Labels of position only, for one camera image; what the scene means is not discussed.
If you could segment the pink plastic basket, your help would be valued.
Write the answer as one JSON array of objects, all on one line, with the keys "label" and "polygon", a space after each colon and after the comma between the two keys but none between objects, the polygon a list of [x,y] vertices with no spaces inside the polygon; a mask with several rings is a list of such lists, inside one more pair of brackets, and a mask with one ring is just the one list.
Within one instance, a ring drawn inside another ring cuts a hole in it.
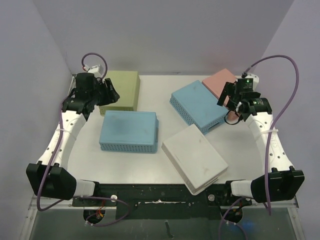
[{"label": "pink plastic basket", "polygon": [[217,73],[202,80],[202,84],[217,98],[219,99],[226,82],[234,83],[236,76],[233,75],[228,69],[224,68]]}]

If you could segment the blue plastic basket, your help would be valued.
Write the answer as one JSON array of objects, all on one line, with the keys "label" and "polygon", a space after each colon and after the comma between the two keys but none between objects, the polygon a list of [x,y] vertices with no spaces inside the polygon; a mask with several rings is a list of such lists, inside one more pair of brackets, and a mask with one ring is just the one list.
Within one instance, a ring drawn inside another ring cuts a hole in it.
[{"label": "blue plastic basket", "polygon": [[198,80],[174,91],[169,102],[187,125],[196,125],[204,135],[222,124],[228,113]]},{"label": "blue plastic basket", "polygon": [[155,112],[108,110],[99,144],[102,151],[155,154],[159,121]]}]

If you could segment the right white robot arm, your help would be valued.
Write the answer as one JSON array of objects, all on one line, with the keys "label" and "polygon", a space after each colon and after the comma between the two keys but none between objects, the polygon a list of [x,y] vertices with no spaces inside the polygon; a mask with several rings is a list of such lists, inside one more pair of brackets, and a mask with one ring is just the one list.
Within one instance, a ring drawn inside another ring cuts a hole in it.
[{"label": "right white robot arm", "polygon": [[230,205],[241,197],[258,203],[288,201],[294,198],[305,180],[303,171],[295,169],[282,147],[269,101],[254,91],[253,85],[253,78],[226,82],[217,103],[219,106],[226,103],[227,109],[246,123],[264,171],[264,175],[254,180],[229,181],[230,187],[222,192],[222,197]]}]

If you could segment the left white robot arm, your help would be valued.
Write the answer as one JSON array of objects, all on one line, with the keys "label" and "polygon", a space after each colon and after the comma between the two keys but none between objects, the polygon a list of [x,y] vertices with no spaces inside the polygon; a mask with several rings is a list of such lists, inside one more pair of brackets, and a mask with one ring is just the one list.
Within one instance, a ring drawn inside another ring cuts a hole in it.
[{"label": "left white robot arm", "polygon": [[42,156],[27,166],[26,175],[37,197],[58,200],[83,197],[95,206],[102,199],[96,182],[76,179],[67,170],[68,162],[77,136],[95,107],[116,103],[120,96],[110,78],[82,72],[73,80],[74,88],[58,110],[57,128]]}]

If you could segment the white plastic basket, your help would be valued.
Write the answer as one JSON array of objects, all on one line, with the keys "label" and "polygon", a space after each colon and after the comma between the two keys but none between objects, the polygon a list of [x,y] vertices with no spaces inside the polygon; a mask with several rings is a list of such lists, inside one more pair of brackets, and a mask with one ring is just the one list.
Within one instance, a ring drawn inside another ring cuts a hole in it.
[{"label": "white plastic basket", "polygon": [[229,167],[195,124],[164,140],[161,148],[194,196],[212,185]]}]

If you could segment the green plastic basket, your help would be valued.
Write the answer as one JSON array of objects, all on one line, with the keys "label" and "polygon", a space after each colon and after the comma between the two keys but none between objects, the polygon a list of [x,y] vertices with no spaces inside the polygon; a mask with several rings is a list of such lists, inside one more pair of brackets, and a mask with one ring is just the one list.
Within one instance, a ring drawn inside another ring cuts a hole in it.
[{"label": "green plastic basket", "polygon": [[104,116],[108,110],[137,111],[141,83],[139,73],[137,71],[111,70],[106,77],[111,79],[120,98],[116,103],[99,106],[100,115]]}]

